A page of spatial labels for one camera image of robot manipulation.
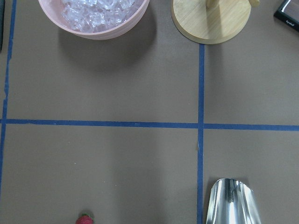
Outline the pink bowl of ice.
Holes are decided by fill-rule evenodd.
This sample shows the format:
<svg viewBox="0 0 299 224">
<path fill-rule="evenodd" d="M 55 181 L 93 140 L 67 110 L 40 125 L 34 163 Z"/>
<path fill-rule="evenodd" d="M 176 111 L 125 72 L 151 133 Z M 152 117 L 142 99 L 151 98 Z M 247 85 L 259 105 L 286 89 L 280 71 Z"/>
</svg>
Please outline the pink bowl of ice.
<svg viewBox="0 0 299 224">
<path fill-rule="evenodd" d="M 91 40 L 108 40 L 131 30 L 148 0 L 40 0 L 46 16 L 62 30 Z"/>
</svg>

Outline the red strawberry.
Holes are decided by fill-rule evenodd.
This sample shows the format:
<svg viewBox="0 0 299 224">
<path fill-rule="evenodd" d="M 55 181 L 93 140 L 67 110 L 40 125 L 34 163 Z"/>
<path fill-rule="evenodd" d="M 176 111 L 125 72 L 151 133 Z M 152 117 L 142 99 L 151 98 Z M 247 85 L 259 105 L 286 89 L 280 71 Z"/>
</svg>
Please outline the red strawberry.
<svg viewBox="0 0 299 224">
<path fill-rule="evenodd" d="M 91 215 L 84 213 L 77 218 L 75 224 L 94 224 L 94 219 Z"/>
</svg>

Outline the wooden cup stand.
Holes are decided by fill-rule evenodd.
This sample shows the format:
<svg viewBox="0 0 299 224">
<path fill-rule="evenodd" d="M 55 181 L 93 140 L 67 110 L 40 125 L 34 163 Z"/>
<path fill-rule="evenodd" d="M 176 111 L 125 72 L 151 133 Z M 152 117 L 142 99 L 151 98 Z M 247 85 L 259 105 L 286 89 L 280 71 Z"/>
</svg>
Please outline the wooden cup stand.
<svg viewBox="0 0 299 224">
<path fill-rule="evenodd" d="M 183 36 L 211 45 L 238 35 L 259 5 L 259 0 L 173 0 L 171 16 Z"/>
</svg>

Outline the steel ice scoop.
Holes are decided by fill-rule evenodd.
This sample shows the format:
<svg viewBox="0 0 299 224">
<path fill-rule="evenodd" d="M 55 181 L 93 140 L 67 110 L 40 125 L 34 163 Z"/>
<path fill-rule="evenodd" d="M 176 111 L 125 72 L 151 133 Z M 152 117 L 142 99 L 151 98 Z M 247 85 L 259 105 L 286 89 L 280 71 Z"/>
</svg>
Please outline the steel ice scoop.
<svg viewBox="0 0 299 224">
<path fill-rule="evenodd" d="M 254 191 L 245 183 L 221 178 L 211 188 L 207 224 L 260 224 Z"/>
</svg>

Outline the black box device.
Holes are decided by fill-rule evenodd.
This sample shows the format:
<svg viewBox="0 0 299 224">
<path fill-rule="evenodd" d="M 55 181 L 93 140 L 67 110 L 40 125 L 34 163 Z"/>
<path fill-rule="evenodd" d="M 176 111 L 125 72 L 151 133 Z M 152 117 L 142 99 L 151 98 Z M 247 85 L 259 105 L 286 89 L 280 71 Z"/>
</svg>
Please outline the black box device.
<svg viewBox="0 0 299 224">
<path fill-rule="evenodd" d="M 299 0 L 284 0 L 275 11 L 274 17 L 298 32 Z"/>
</svg>

